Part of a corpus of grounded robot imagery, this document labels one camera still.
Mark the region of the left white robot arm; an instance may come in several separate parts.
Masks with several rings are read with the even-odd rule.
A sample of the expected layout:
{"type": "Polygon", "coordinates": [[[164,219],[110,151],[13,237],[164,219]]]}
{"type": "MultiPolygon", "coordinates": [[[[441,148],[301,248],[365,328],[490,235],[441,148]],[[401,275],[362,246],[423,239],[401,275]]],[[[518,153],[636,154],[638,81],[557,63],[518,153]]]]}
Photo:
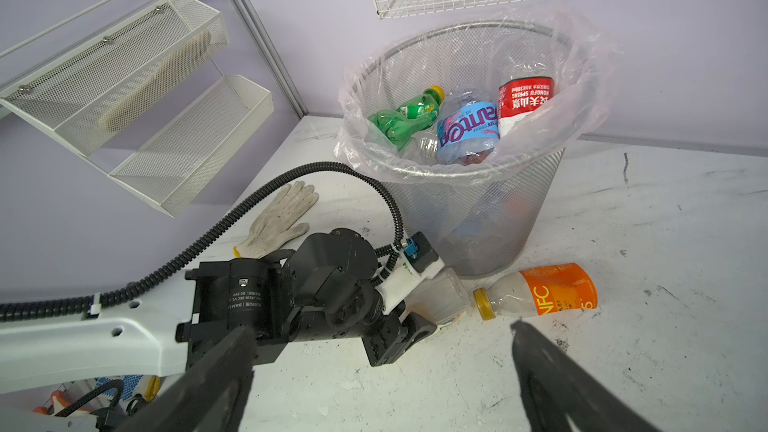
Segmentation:
{"type": "Polygon", "coordinates": [[[3,304],[2,391],[183,373],[239,327],[253,334],[255,365],[276,361],[292,342],[356,338],[372,366],[395,362],[436,330],[433,321],[408,311],[405,300],[440,272],[443,261],[423,234],[405,235],[400,210],[382,183],[371,180],[370,186],[392,215],[394,238],[386,246],[337,228],[257,259],[244,253],[202,259],[255,206],[273,217],[281,205],[305,203],[300,180],[318,172],[344,174],[348,167],[314,162],[283,173],[138,281],[104,293],[3,304]]]}

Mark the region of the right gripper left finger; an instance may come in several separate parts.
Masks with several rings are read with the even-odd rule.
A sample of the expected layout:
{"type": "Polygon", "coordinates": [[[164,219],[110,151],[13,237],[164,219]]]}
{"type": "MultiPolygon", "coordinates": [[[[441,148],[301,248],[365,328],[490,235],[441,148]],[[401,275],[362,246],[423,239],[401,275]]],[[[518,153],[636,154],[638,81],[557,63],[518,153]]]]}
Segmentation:
{"type": "Polygon", "coordinates": [[[237,431],[253,382],[252,329],[230,332],[120,431],[237,431]]]}

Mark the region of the round red cap bottle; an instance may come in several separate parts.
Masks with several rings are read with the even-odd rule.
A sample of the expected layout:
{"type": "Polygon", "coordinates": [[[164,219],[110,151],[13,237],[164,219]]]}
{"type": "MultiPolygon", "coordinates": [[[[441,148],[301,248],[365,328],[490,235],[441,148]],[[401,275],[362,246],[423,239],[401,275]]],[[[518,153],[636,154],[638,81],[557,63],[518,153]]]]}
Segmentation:
{"type": "Polygon", "coordinates": [[[439,141],[434,135],[422,135],[415,138],[415,153],[423,161],[436,159],[439,141]]]}

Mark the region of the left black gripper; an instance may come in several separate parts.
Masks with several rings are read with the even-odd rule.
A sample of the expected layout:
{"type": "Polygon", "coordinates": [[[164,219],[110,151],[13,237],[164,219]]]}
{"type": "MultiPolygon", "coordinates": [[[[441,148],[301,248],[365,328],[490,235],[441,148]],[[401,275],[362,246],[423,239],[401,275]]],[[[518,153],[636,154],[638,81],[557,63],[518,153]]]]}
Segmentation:
{"type": "Polygon", "coordinates": [[[415,312],[407,314],[402,321],[395,316],[387,316],[372,332],[362,337],[370,366],[393,364],[436,330],[433,322],[415,312]]]}

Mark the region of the large crushed blue label bottle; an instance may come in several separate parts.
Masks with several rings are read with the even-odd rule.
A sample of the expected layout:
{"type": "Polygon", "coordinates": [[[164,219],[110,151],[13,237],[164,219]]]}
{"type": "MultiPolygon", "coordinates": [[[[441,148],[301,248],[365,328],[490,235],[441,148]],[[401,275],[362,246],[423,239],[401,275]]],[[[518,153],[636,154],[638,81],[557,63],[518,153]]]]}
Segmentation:
{"type": "Polygon", "coordinates": [[[474,85],[453,90],[440,106],[436,160],[443,165],[483,162],[500,140],[497,103],[474,85]]]}

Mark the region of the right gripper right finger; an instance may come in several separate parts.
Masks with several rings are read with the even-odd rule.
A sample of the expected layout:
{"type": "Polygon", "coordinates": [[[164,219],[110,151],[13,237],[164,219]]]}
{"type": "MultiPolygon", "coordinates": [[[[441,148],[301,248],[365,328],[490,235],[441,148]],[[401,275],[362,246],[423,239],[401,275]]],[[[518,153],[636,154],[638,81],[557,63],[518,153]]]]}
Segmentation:
{"type": "Polygon", "coordinates": [[[518,320],[512,358],[533,431],[655,431],[529,323],[518,320]]]}

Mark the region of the red label clear bottle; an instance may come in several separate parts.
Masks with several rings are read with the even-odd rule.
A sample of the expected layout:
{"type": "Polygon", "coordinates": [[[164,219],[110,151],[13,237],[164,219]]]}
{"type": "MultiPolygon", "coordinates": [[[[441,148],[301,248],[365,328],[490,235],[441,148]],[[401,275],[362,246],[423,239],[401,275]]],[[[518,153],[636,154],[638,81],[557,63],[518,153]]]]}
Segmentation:
{"type": "Polygon", "coordinates": [[[498,128],[501,137],[530,113],[549,101],[555,93],[555,81],[551,73],[507,66],[498,89],[498,128]]]}

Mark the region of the orange label juice bottle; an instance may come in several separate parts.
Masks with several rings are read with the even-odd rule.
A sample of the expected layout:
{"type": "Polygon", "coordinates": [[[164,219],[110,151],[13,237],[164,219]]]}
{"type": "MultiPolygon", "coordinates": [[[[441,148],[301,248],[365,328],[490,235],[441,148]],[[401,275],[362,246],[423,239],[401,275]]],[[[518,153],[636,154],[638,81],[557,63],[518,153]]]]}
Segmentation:
{"type": "Polygon", "coordinates": [[[491,286],[475,289],[472,299],[484,321],[596,309],[599,302],[595,284],[576,263],[507,274],[491,286]]]}

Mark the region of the green Sprite bottle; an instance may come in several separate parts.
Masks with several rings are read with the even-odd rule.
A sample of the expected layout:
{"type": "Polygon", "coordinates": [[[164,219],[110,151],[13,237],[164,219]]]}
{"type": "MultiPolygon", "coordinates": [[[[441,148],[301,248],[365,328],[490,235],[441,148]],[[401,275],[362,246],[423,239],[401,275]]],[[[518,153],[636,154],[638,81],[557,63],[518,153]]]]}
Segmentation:
{"type": "Polygon", "coordinates": [[[372,114],[368,120],[400,151],[414,134],[434,125],[444,100],[443,88],[434,85],[394,110],[372,114]]]}

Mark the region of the clear green cap bottle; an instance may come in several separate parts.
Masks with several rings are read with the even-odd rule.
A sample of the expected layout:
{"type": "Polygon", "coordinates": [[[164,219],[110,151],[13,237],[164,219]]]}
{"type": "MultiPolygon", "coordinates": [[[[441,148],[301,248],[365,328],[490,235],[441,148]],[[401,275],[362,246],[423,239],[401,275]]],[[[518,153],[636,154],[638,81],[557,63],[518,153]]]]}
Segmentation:
{"type": "Polygon", "coordinates": [[[466,287],[451,267],[424,280],[405,303],[407,313],[416,313],[438,328],[451,325],[472,307],[466,287]]]}

